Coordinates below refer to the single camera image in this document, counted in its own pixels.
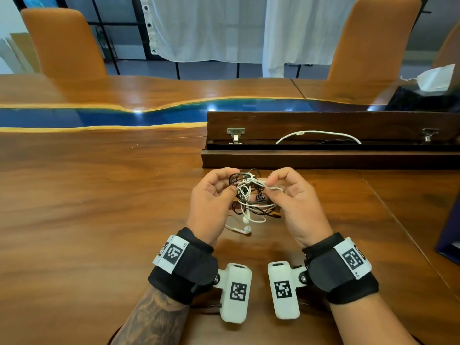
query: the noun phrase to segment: tattooed forearm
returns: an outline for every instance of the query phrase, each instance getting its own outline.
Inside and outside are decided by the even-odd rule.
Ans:
[[[149,286],[111,345],[178,344],[188,312],[187,305]]]

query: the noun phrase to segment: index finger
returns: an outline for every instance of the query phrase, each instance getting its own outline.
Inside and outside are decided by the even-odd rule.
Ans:
[[[215,185],[218,181],[228,179],[233,173],[239,172],[240,170],[238,168],[226,167],[213,169],[204,176],[204,178],[198,183],[198,186],[205,187],[207,184]]]
[[[285,180],[289,185],[294,185],[296,183],[305,181],[305,179],[303,179],[303,177],[294,169],[291,167],[285,167],[270,173],[266,184],[267,186],[274,186],[279,180]]]

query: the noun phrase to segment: white tag on wristband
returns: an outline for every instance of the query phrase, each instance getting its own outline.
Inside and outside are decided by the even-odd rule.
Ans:
[[[171,274],[188,245],[189,242],[183,238],[171,235],[153,263]]]
[[[347,237],[341,243],[334,246],[334,249],[353,275],[355,275],[357,280],[371,272],[371,263],[366,259],[364,254],[361,253],[358,247],[356,247],[351,238]]]

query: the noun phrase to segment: tangled earphones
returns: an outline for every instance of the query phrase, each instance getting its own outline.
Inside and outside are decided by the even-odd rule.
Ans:
[[[257,169],[251,169],[249,172],[234,173],[229,177],[229,185],[236,186],[236,199],[233,201],[232,209],[238,215],[243,215],[243,222],[245,224],[252,223],[264,223],[267,221],[266,218],[261,218],[261,220],[254,220],[251,218],[251,212],[259,216],[269,216],[273,218],[279,218],[279,215],[272,214],[276,204],[266,198],[262,193],[262,190],[267,187],[264,180],[259,180],[253,174],[254,172],[258,173],[258,178],[260,178],[260,172]],[[269,189],[283,191],[281,188],[273,186]],[[255,199],[251,200],[253,192],[256,192]],[[244,230],[237,228],[232,228],[228,225],[225,225],[227,229],[240,232],[243,234],[249,234],[251,232],[250,226],[245,226]]]

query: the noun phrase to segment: chair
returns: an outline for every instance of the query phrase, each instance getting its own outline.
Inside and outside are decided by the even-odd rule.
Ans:
[[[52,79],[107,76],[104,60],[85,17],[66,8],[27,8],[21,16],[41,71]]]
[[[328,80],[394,81],[420,0],[358,0],[342,30]]]
[[[455,64],[450,84],[453,87],[460,83],[460,22],[447,35],[431,68],[445,67],[449,64]]]

